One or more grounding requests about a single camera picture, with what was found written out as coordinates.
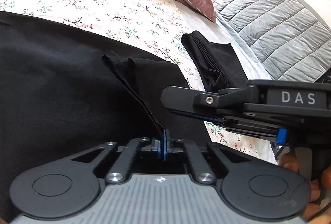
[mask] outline folded black clothing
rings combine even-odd
[[[0,12],[0,216],[10,222],[17,215],[9,186],[20,173],[106,141],[125,145],[168,128],[172,138],[205,145],[202,121],[161,105],[170,85],[188,87],[177,65],[153,54]]]
[[[205,91],[245,87],[247,76],[231,44],[209,42],[198,31],[184,34],[181,42],[198,69]]]

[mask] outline folded black garment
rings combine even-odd
[[[106,141],[124,145],[168,128],[205,145],[203,122],[162,107],[170,85],[188,87],[177,65],[146,51],[0,12],[0,216],[10,222],[17,214],[9,186],[20,173]]]
[[[207,92],[227,87],[245,87],[247,76],[231,44],[209,42],[200,32],[193,31],[181,38]]]

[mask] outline human hand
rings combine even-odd
[[[286,153],[282,156],[282,158],[279,161],[279,166],[290,169],[294,172],[299,171],[298,159],[294,154],[291,153]],[[315,201],[320,196],[321,191],[316,183],[312,181],[308,181],[308,183],[312,189],[310,201]],[[331,189],[331,165],[322,173],[321,183],[325,189]],[[305,219],[310,219],[320,210],[321,207],[319,205],[310,203],[307,205],[303,217]],[[331,224],[331,211],[326,212],[324,215],[313,219],[308,224]]]

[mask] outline gray blanket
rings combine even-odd
[[[273,79],[314,82],[331,66],[331,30],[303,0],[212,0]]]

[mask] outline blue clip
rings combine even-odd
[[[278,130],[275,144],[276,146],[285,146],[287,140],[287,129],[281,128]]]

